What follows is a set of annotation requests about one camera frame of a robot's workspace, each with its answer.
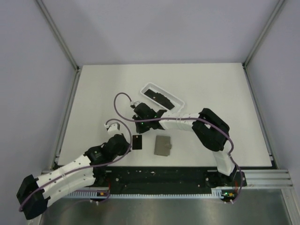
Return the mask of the black VIP credit card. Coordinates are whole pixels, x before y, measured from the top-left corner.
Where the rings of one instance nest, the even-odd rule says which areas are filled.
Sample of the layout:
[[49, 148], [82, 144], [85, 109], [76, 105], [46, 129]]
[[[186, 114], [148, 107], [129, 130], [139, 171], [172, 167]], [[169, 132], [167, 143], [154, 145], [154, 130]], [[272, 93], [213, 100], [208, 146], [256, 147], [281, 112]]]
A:
[[133, 135], [132, 150], [141, 150], [143, 148], [143, 136]]

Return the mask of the grey leather card holder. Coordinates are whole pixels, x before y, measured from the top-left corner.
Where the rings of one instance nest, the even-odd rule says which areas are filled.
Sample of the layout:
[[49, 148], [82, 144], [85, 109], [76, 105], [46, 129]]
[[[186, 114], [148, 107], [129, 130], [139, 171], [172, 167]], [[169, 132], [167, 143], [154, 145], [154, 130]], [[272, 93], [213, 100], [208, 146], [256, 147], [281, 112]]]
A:
[[154, 155], [167, 157], [172, 148], [171, 137], [157, 135], [155, 140]]

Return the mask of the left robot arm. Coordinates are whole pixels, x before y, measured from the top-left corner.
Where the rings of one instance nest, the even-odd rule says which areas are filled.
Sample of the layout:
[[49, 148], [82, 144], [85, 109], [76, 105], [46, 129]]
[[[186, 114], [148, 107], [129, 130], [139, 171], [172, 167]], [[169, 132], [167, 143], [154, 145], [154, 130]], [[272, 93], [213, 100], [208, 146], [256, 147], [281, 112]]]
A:
[[106, 182], [105, 167], [120, 161], [130, 152], [132, 140], [116, 134], [99, 146], [89, 148], [69, 164], [47, 174], [25, 177], [17, 191], [19, 211], [27, 220], [43, 214], [66, 195], [84, 187]]

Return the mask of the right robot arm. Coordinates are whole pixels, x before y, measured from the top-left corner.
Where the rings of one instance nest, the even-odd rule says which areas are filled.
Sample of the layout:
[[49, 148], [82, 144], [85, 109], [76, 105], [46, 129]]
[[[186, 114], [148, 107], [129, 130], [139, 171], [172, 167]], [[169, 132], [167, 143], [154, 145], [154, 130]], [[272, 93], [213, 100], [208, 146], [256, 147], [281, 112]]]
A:
[[150, 129], [192, 132], [205, 148], [212, 151], [217, 163], [219, 181], [228, 186], [236, 180], [239, 167], [231, 156], [234, 144], [229, 136], [230, 128], [211, 109], [203, 108], [200, 113], [180, 114], [167, 110], [154, 111], [145, 103], [131, 107], [135, 113], [132, 119], [138, 133], [142, 134]]

